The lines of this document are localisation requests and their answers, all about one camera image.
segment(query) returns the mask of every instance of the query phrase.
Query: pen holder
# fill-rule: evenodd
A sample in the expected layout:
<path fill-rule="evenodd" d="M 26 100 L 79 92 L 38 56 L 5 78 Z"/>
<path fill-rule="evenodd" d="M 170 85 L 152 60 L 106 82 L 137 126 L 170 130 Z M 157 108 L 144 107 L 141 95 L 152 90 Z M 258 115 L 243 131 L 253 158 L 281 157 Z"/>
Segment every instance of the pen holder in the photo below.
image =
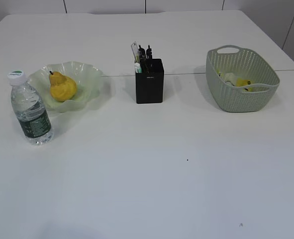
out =
<path fill-rule="evenodd" d="M 149 73 L 136 73 L 137 104 L 162 103 L 165 71 L 161 59 L 147 59 Z"/>

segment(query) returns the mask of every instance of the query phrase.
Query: yellow pear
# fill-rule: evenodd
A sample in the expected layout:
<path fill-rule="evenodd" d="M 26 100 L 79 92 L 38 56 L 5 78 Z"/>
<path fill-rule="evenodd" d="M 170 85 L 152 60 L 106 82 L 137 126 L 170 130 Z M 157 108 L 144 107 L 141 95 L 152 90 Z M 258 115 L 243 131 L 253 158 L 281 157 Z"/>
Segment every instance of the yellow pear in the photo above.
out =
<path fill-rule="evenodd" d="M 70 100 L 77 92 L 76 82 L 57 71 L 50 71 L 49 81 L 51 96 L 59 102 Z"/>

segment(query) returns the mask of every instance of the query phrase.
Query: bottle cap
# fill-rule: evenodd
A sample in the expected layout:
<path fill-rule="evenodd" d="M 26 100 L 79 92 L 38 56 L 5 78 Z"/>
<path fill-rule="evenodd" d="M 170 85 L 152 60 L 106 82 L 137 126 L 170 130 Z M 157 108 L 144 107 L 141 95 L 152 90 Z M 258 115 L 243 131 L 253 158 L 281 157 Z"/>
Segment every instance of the bottle cap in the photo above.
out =
<path fill-rule="evenodd" d="M 7 75 L 7 78 L 11 86 L 19 86 L 27 82 L 27 77 L 23 71 L 12 71 Z"/>

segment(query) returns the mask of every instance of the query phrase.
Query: basket handle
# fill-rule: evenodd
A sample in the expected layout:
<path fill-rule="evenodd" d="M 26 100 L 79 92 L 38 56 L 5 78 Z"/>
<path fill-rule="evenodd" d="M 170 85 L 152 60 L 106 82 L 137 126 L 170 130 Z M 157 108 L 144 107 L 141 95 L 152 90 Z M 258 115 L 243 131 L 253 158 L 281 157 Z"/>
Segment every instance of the basket handle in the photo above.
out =
<path fill-rule="evenodd" d="M 243 90 L 243 89 L 247 89 L 247 88 L 254 88 L 254 87 L 263 87 L 263 88 L 267 88 L 266 90 L 264 91 L 253 91 L 253 92 L 250 92 L 250 91 L 241 91 L 242 93 L 245 93 L 245 94 L 256 94 L 256 93 L 259 93 L 259 92 L 266 92 L 266 91 L 269 91 L 271 89 L 270 85 L 267 85 L 267 84 L 252 84 L 252 85 L 247 85 L 247 86 L 239 86 L 239 87 L 236 87 L 237 89 L 239 90 Z"/>
<path fill-rule="evenodd" d="M 243 51 L 244 48 L 241 48 L 239 46 L 235 46 L 235 45 L 225 45 L 225 46 L 221 46 L 221 47 L 218 47 L 216 48 L 214 51 L 218 53 L 218 50 L 221 50 L 221 49 L 225 49 L 225 48 L 235 48 L 235 49 L 238 49 L 239 51 Z"/>

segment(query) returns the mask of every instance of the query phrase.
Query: green plastic basket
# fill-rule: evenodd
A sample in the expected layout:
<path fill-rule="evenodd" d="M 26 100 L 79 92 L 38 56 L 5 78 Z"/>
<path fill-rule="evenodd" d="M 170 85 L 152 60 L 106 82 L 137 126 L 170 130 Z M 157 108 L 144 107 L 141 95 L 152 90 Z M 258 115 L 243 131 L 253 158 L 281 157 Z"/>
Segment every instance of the green plastic basket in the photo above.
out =
<path fill-rule="evenodd" d="M 236 48 L 236 53 L 218 53 L 223 48 Z M 234 73 L 253 82 L 235 87 L 225 83 L 219 72 Z M 206 80 L 216 103 L 227 112 L 254 112 L 262 109 L 277 90 L 280 80 L 271 66 L 255 51 L 227 45 L 207 53 Z"/>

